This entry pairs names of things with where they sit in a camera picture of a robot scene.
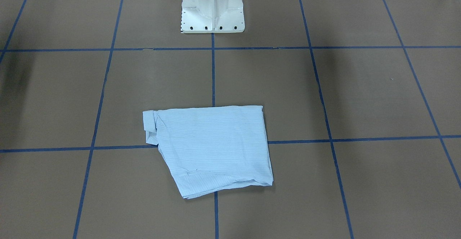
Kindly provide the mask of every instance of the blue tape line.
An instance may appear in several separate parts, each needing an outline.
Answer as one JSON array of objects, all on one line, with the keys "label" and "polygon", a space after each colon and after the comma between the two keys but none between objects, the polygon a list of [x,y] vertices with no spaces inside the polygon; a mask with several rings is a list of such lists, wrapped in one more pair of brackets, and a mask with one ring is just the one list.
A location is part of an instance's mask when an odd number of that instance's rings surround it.
[{"label": "blue tape line", "polygon": [[443,137],[440,134],[440,131],[438,129],[438,126],[437,126],[437,123],[436,123],[435,118],[433,116],[433,113],[431,111],[431,108],[429,107],[428,100],[426,100],[426,96],[424,95],[424,92],[423,92],[423,89],[421,87],[420,81],[418,80],[418,76],[416,76],[416,72],[415,72],[415,69],[413,68],[413,64],[411,63],[410,57],[408,56],[407,49],[403,45],[402,38],[400,37],[399,31],[397,29],[397,26],[395,25],[394,19],[392,18],[392,14],[390,13],[390,10],[389,10],[389,7],[387,6],[386,0],[382,0],[382,1],[383,1],[384,6],[385,6],[385,8],[387,10],[387,13],[389,14],[390,21],[392,22],[392,25],[394,26],[394,29],[395,29],[395,32],[397,34],[397,37],[399,38],[400,44],[402,45],[403,52],[405,53],[405,57],[407,57],[408,65],[410,65],[411,72],[413,74],[413,77],[415,78],[416,84],[418,85],[418,89],[420,90],[421,96],[423,97],[424,104],[426,105],[426,108],[428,110],[429,116],[431,117],[431,120],[433,122],[434,128],[435,128],[435,130],[437,132],[437,135],[438,135],[438,137],[440,139],[440,143],[442,144],[443,151],[445,152],[445,155],[446,155],[446,157],[448,159],[448,162],[450,163],[451,170],[453,171],[453,174],[455,175],[456,181],[458,182],[458,186],[461,189],[460,177],[458,175],[458,172],[456,171],[456,168],[455,168],[455,165],[453,164],[453,161],[451,160],[450,154],[448,153],[448,149],[445,146],[445,142],[443,142]]},{"label": "blue tape line", "polygon": [[[444,139],[459,139],[461,135],[444,135]],[[412,137],[362,137],[347,139],[332,139],[335,143],[341,142],[367,142],[367,141],[392,141],[392,140],[420,140],[420,139],[439,139],[438,136],[412,136]],[[328,143],[329,139],[311,140],[276,140],[267,141],[267,144],[311,144]],[[87,146],[87,147],[50,147],[50,148],[25,148],[25,149],[0,149],[0,153],[24,153],[24,152],[62,152],[62,151],[81,151],[81,150],[116,150],[116,149],[143,149],[157,148],[157,145],[113,145],[113,146]]]},{"label": "blue tape line", "polygon": [[80,150],[91,150],[91,147],[87,146],[87,147],[0,149],[0,153],[62,152],[62,151],[80,151]]},{"label": "blue tape line", "polygon": [[311,144],[311,143],[328,143],[329,139],[316,140],[282,140],[282,141],[267,141],[268,144]]},{"label": "blue tape line", "polygon": [[18,16],[16,17],[13,27],[11,28],[10,35],[8,36],[8,39],[6,40],[5,47],[2,50],[2,53],[0,54],[0,64],[3,61],[3,57],[5,57],[5,52],[6,49],[8,48],[8,45],[10,45],[11,38],[13,37],[14,30],[16,29],[16,25],[18,24],[19,18],[21,17],[21,14],[23,13],[24,7],[26,6],[27,0],[23,0],[23,4],[21,5],[21,8],[19,9]]},{"label": "blue tape line", "polygon": [[419,139],[438,139],[438,136],[365,137],[365,138],[352,138],[352,139],[333,139],[333,142],[393,141],[393,140],[419,140]]},{"label": "blue tape line", "polygon": [[[211,33],[211,69],[212,69],[212,106],[216,106],[216,100],[215,100],[215,95],[216,95],[216,89],[215,89],[215,63],[214,63],[214,33]],[[214,237],[215,239],[219,239],[219,214],[218,214],[218,192],[214,192]]]},{"label": "blue tape line", "polygon": [[[104,82],[102,84],[102,91],[101,91],[101,97],[100,97],[100,100],[99,100],[98,114],[97,114],[97,117],[96,117],[96,122],[94,124],[94,134],[93,134],[93,139],[91,141],[91,147],[94,147],[94,144],[96,142],[96,136],[97,136],[97,133],[98,133],[99,118],[101,116],[102,103],[104,101],[104,90],[105,90],[106,83],[107,83],[107,75],[109,74],[109,69],[110,69],[110,66],[111,66],[113,49],[114,49],[114,46],[115,46],[115,38],[117,37],[118,23],[120,22],[120,14],[122,14],[122,5],[123,5],[123,0],[120,0],[120,5],[119,5],[119,8],[118,8],[118,14],[117,14],[117,20],[115,22],[114,34],[113,34],[113,37],[112,37],[111,51],[109,53],[109,59],[107,61],[107,67],[106,67],[106,73],[105,73],[105,76],[104,76]],[[86,172],[85,172],[84,184],[83,184],[83,187],[82,187],[82,195],[80,196],[79,210],[77,212],[77,218],[76,218],[76,221],[75,221],[73,239],[77,238],[77,233],[79,232],[80,217],[82,215],[82,208],[83,208],[84,199],[85,199],[86,186],[87,186],[87,183],[88,183],[89,170],[90,170],[90,167],[91,167],[91,159],[93,158],[93,151],[94,151],[94,149],[91,149],[90,152],[89,152],[89,155],[88,155],[88,163],[87,163],[87,168],[86,168]]]},{"label": "blue tape line", "polygon": [[450,139],[450,138],[461,138],[461,135],[446,135],[446,136],[442,136],[443,139]]},{"label": "blue tape line", "polygon": [[[279,47],[216,47],[215,50],[277,50],[277,49],[437,49],[437,48],[461,48],[461,46],[279,46]],[[113,51],[175,51],[175,50],[212,50],[212,47],[143,47],[143,48],[114,48]],[[110,48],[65,48],[65,49],[6,49],[0,53],[21,52],[86,52],[86,51],[110,51]]]},{"label": "blue tape line", "polygon": [[216,106],[216,80],[215,80],[215,60],[214,60],[214,33],[211,33],[211,75],[212,75],[212,106]]},{"label": "blue tape line", "polygon": [[0,153],[27,153],[27,152],[63,152],[86,150],[117,150],[117,149],[143,149],[157,148],[157,145],[115,145],[115,146],[86,146],[86,147],[51,147],[51,148],[25,148],[25,149],[0,149]]},{"label": "blue tape line", "polygon": [[313,46],[312,49],[394,49],[401,46]]},{"label": "blue tape line", "polygon": [[214,238],[219,239],[218,192],[214,192]]},{"label": "blue tape line", "polygon": [[7,52],[87,52],[87,51],[110,51],[110,48],[69,48],[69,49],[8,49]]},{"label": "blue tape line", "polygon": [[461,45],[407,45],[405,48],[461,48]]},{"label": "blue tape line", "polygon": [[351,239],[354,239],[354,232],[352,231],[352,224],[351,224],[350,217],[349,217],[349,210],[348,210],[348,207],[347,207],[346,196],[344,194],[343,182],[342,182],[342,179],[341,179],[341,173],[339,172],[339,165],[338,165],[338,160],[336,158],[335,146],[334,146],[334,143],[333,143],[333,139],[331,137],[330,125],[328,123],[328,115],[327,115],[327,112],[326,112],[326,107],[325,107],[325,103],[324,103],[324,99],[323,99],[323,95],[322,95],[322,88],[321,88],[320,80],[318,78],[317,67],[316,67],[316,64],[315,64],[314,53],[313,53],[311,39],[310,39],[310,35],[309,35],[308,23],[306,21],[306,16],[304,14],[304,6],[303,6],[303,1],[302,0],[299,0],[299,5],[301,6],[301,13],[303,15],[304,28],[306,30],[306,37],[308,39],[309,51],[310,51],[310,54],[311,54],[313,70],[314,70],[314,73],[315,73],[315,80],[316,80],[317,85],[318,85],[318,95],[320,96],[320,100],[321,100],[322,107],[323,107],[323,113],[325,115],[325,124],[326,124],[326,129],[328,131],[328,139],[330,141],[330,147],[331,147],[331,153],[332,153],[332,156],[333,156],[333,161],[335,163],[336,176],[338,178],[339,190],[341,192],[341,198],[343,200],[344,213],[346,214],[346,220],[347,220],[347,224],[348,224],[348,228],[349,228],[349,235],[350,235]]},{"label": "blue tape line", "polygon": [[215,47],[216,50],[265,50],[277,49],[275,47]]},{"label": "blue tape line", "polygon": [[211,47],[141,47],[141,48],[114,48],[114,51],[142,51],[142,50],[211,50]]}]

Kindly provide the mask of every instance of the folded shirt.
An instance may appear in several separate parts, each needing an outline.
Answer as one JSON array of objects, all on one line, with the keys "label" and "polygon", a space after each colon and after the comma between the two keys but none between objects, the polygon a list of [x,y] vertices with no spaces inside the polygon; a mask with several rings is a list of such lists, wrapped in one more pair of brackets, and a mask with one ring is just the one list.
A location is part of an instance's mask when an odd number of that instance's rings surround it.
[{"label": "folded shirt", "polygon": [[144,111],[143,121],[183,198],[272,185],[262,106]]}]

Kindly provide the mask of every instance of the grid line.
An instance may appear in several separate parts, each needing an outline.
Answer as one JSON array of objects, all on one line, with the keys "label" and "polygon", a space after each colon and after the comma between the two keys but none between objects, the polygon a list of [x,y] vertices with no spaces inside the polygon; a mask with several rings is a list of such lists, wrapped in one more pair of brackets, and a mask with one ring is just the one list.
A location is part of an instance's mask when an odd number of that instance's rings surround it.
[{"label": "grid line", "polygon": [[0,64],[3,61],[3,57],[5,56],[8,46],[10,45],[11,38],[13,37],[14,30],[16,29],[16,25],[18,24],[19,18],[21,17],[21,14],[23,13],[26,2],[27,0],[23,0],[23,4],[21,5],[21,8],[19,9],[18,16],[16,17],[13,23],[13,27],[11,28],[10,34],[8,35],[8,39],[6,40],[5,47],[3,48],[0,54]]},{"label": "grid line", "polygon": [[400,37],[399,31],[397,29],[397,25],[395,24],[394,19],[392,18],[392,14],[390,13],[389,7],[387,6],[386,0],[382,0],[384,2],[384,6],[386,7],[387,13],[389,14],[390,21],[392,22],[392,25],[394,26],[395,32],[397,34],[397,37],[399,38],[400,44],[402,45],[403,52],[405,53],[405,57],[407,57],[408,65],[410,66],[410,70],[413,73],[413,77],[415,78],[415,82],[418,85],[418,89],[420,90],[421,96],[424,100],[424,104],[428,110],[429,116],[431,117],[431,120],[433,122],[434,128],[437,132],[438,138],[440,140],[440,143],[442,144],[443,151],[445,152],[445,155],[448,159],[448,163],[451,166],[451,170],[453,171],[453,174],[455,175],[456,181],[458,182],[458,186],[461,189],[461,180],[460,177],[458,176],[458,173],[456,171],[455,165],[453,164],[453,161],[451,160],[450,154],[448,152],[447,147],[445,146],[445,142],[443,142],[443,137],[440,134],[440,130],[438,129],[437,123],[435,121],[435,118],[433,116],[433,113],[431,111],[431,108],[429,107],[428,100],[426,99],[426,96],[424,95],[423,88],[421,87],[420,81],[418,80],[418,76],[416,75],[415,69],[413,68],[413,64],[411,63],[410,57],[408,56],[407,49],[403,45],[402,38]]},{"label": "grid line", "polygon": [[277,49],[461,49],[459,45],[429,46],[277,46],[277,47],[128,47],[128,48],[63,48],[63,49],[3,49],[5,53],[24,52],[88,52],[88,51],[143,51],[143,50],[277,50]]},{"label": "grid line", "polygon": [[[216,78],[215,78],[215,57],[214,57],[214,33],[211,33],[211,78],[212,78],[212,106],[216,106]],[[214,238],[219,239],[219,203],[218,192],[214,192]]]},{"label": "grid line", "polygon": [[349,229],[350,238],[354,239],[354,231],[352,230],[352,224],[351,224],[350,217],[349,217],[349,210],[348,210],[348,207],[347,207],[346,195],[344,194],[343,182],[341,180],[341,173],[339,171],[338,160],[336,158],[335,145],[334,145],[333,139],[331,137],[330,125],[328,123],[328,114],[326,112],[325,102],[324,102],[323,95],[322,95],[322,87],[321,87],[320,79],[318,78],[317,67],[316,67],[316,64],[315,64],[314,52],[313,52],[313,49],[312,49],[311,38],[310,38],[310,35],[309,35],[308,23],[307,23],[307,20],[306,20],[306,16],[304,14],[303,0],[299,0],[299,5],[301,7],[301,14],[303,15],[304,28],[306,30],[306,37],[308,39],[308,44],[309,44],[309,52],[311,54],[311,59],[312,59],[312,67],[313,67],[314,74],[315,74],[315,80],[316,80],[317,86],[318,86],[318,95],[319,95],[321,103],[322,103],[323,113],[324,113],[324,117],[325,117],[326,130],[328,132],[328,139],[329,139],[330,147],[331,147],[331,155],[333,156],[333,161],[334,161],[335,168],[336,168],[336,177],[338,179],[339,191],[341,192],[341,198],[343,200],[344,214],[346,215],[346,221],[347,221],[347,225],[348,225],[348,229]]},{"label": "grid line", "polygon": [[[444,135],[443,139],[461,139],[461,135]],[[438,136],[413,136],[413,137],[360,137],[347,139],[332,139],[334,143],[345,142],[372,142],[372,141],[395,141],[395,140],[423,140],[439,139]],[[313,144],[329,143],[329,139],[310,139],[310,140],[273,140],[267,141],[267,144]],[[157,148],[157,145],[140,144],[140,145],[108,145],[108,146],[76,146],[76,147],[49,147],[49,148],[19,148],[19,149],[0,149],[0,154],[7,153],[33,153],[33,152],[64,152],[64,151],[81,151],[81,150],[116,150],[116,149],[144,149]]]},{"label": "grid line", "polygon": [[123,0],[120,0],[120,5],[118,7],[117,20],[115,21],[115,28],[114,28],[114,33],[113,33],[113,37],[112,37],[111,50],[110,50],[110,53],[109,53],[109,59],[107,60],[107,67],[106,67],[106,73],[105,73],[105,76],[104,76],[104,82],[102,83],[102,90],[101,90],[101,97],[100,97],[100,100],[99,100],[98,114],[97,114],[97,117],[96,117],[96,122],[94,124],[94,134],[93,134],[93,139],[91,141],[91,149],[90,149],[89,155],[88,155],[88,162],[87,162],[87,167],[86,167],[86,171],[85,171],[85,178],[84,178],[84,184],[83,184],[83,187],[82,187],[82,194],[80,196],[79,210],[77,212],[77,217],[76,217],[76,221],[75,221],[73,239],[77,238],[77,233],[79,232],[80,217],[82,215],[82,209],[83,209],[83,205],[84,205],[86,186],[87,186],[87,183],[88,183],[89,171],[90,171],[90,168],[91,168],[91,160],[93,158],[93,152],[94,152],[94,144],[96,142],[96,136],[97,136],[97,133],[98,133],[99,118],[101,116],[102,103],[104,102],[104,90],[105,90],[105,87],[106,87],[107,76],[109,74],[109,70],[110,70],[110,66],[111,66],[113,49],[114,49],[114,46],[115,46],[115,38],[117,37],[118,23],[120,21],[120,14],[122,13],[122,5],[123,5]]}]

